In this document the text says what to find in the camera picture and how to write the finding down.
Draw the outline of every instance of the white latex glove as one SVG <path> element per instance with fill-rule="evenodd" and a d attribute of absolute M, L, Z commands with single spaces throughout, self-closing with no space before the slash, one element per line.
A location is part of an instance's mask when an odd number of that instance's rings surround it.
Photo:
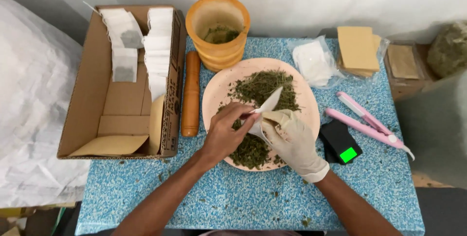
<path fill-rule="evenodd" d="M 263 112 L 262 116 L 261 125 L 267 134 L 267 139 L 283 161 L 308 182 L 315 183 L 322 180 L 329 171 L 329 163 L 316 153 L 311 128 L 289 109 Z M 264 119 L 277 122 L 287 134 L 287 140 L 284 140 L 274 126 Z"/>

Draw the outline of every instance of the table surface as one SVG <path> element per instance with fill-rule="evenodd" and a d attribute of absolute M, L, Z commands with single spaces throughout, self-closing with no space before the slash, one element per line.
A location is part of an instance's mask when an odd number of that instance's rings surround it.
<path fill-rule="evenodd" d="M 271 57 L 294 66 L 287 42 L 296 40 L 300 39 L 248 37 L 243 59 Z M 336 56 L 337 40 L 327 39 L 326 42 Z M 186 50 L 194 50 L 189 37 Z M 327 107 L 358 119 L 335 96 L 337 91 L 345 91 L 394 130 L 396 136 L 402 137 L 384 64 L 379 59 L 381 72 L 374 84 L 347 79 L 330 90 L 313 89 L 321 123 L 330 120 L 323 115 Z M 201 68 L 201 97 L 213 76 L 213 72 Z M 361 146 L 363 154 L 350 165 L 331 164 L 331 169 L 404 235 L 423 235 L 422 215 L 406 154 L 354 129 L 349 129 L 349 132 Z M 116 227 L 161 184 L 158 175 L 161 174 L 165 180 L 170 173 L 177 171 L 202 146 L 205 137 L 201 120 L 198 135 L 191 138 L 180 136 L 178 154 L 168 160 L 93 160 L 76 234 Z M 319 139 L 316 147 L 318 154 L 324 157 L 323 144 Z M 304 217 L 311 219 L 308 227 L 302 224 Z M 318 189 L 312 184 L 304 184 L 289 167 L 268 172 L 246 172 L 224 161 L 196 183 L 178 206 L 167 228 L 344 229 Z"/>

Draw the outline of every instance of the round plate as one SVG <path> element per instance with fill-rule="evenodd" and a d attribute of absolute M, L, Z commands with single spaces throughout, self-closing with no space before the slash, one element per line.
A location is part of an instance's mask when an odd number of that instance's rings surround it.
<path fill-rule="evenodd" d="M 231 97 L 228 97 L 227 94 L 237 80 L 242 80 L 254 72 L 277 69 L 293 76 L 296 102 L 301 109 L 295 111 L 295 114 L 312 129 L 313 139 L 316 140 L 320 126 L 319 111 L 311 88 L 295 68 L 286 62 L 272 58 L 253 58 L 240 61 L 230 68 L 221 70 L 209 81 L 204 91 L 202 103 L 203 122 L 206 131 L 209 130 L 211 118 L 217 113 L 221 106 L 220 103 L 226 105 L 230 102 Z M 272 159 L 274 159 L 275 155 L 277 153 L 274 150 L 269 152 L 269 157 Z M 236 166 L 230 157 L 226 157 L 224 160 L 230 165 L 245 171 L 269 171 L 285 166 L 285 164 L 276 165 L 271 161 L 264 164 L 260 170 L 257 170 L 256 168 L 248 169 L 248 167 L 242 165 Z"/>

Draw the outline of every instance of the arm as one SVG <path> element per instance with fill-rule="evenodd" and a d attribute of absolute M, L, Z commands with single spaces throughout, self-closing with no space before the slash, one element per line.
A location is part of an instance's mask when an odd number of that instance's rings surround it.
<path fill-rule="evenodd" d="M 178 205 L 202 175 L 237 149 L 259 114 L 249 116 L 237 131 L 232 129 L 232 124 L 242 114 L 252 110 L 253 107 L 250 106 L 230 103 L 213 116 L 211 130 L 203 147 L 139 203 L 112 235 L 160 235 Z"/>
<path fill-rule="evenodd" d="M 352 236 L 401 235 L 391 223 L 329 169 L 318 156 L 312 130 L 291 110 L 264 112 L 263 130 L 274 150 L 302 178 L 314 183 L 326 197 L 347 232 Z M 284 140 L 276 131 L 279 124 L 287 133 Z"/>
<path fill-rule="evenodd" d="M 401 235 L 391 223 L 345 184 L 332 170 L 315 185 L 326 197 L 349 235 Z"/>

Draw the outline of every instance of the pink hair straightener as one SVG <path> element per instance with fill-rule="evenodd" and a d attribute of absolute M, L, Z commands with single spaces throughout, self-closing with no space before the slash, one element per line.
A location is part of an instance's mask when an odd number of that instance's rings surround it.
<path fill-rule="evenodd" d="M 342 123 L 352 127 L 353 129 L 364 133 L 365 135 L 372 137 L 378 141 L 381 141 L 389 146 L 395 147 L 397 149 L 402 149 L 407 152 L 412 160 L 415 160 L 415 156 L 412 154 L 410 149 L 404 145 L 404 143 L 398 139 L 394 133 L 389 131 L 380 121 L 378 121 L 374 116 L 372 116 L 365 108 L 360 106 L 355 100 L 348 96 L 344 92 L 337 92 L 337 98 L 339 98 L 342 103 L 348 106 L 354 113 L 356 113 L 363 120 L 368 122 L 370 126 L 364 125 L 359 121 L 342 114 L 341 112 L 332 109 L 326 108 L 326 114 L 332 118 L 335 118 Z"/>

